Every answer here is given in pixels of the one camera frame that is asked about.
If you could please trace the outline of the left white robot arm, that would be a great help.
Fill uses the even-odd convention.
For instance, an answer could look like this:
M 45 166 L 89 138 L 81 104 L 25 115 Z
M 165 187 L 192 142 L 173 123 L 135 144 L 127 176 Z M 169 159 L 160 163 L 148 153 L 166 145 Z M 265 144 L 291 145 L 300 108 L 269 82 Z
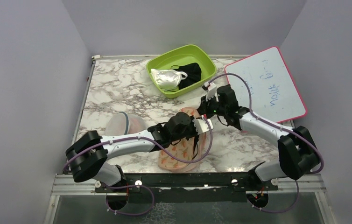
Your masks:
M 202 135 L 206 120 L 191 112 L 178 112 L 167 122 L 142 131 L 118 136 L 101 136 L 88 131 L 66 152 L 64 169 L 69 169 L 75 182 L 100 181 L 112 191 L 124 188 L 125 177 L 119 165 L 108 164 L 112 158 L 134 153 L 161 151 L 179 163 L 198 162 L 197 151 L 188 151 L 187 142 L 195 145 Z

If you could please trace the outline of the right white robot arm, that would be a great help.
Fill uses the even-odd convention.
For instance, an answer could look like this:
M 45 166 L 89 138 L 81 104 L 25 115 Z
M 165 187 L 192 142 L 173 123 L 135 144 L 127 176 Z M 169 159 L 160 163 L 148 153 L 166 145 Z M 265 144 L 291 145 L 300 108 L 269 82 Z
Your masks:
M 266 181 L 275 178 L 298 180 L 320 163 L 307 128 L 281 126 L 254 114 L 251 109 L 239 105 L 230 85 L 217 87 L 212 83 L 202 88 L 206 95 L 201 97 L 197 109 L 200 114 L 205 114 L 209 119 L 223 117 L 226 126 L 253 133 L 278 149 L 278 160 L 260 163 L 249 170 L 247 183 L 250 188 L 259 190 Z

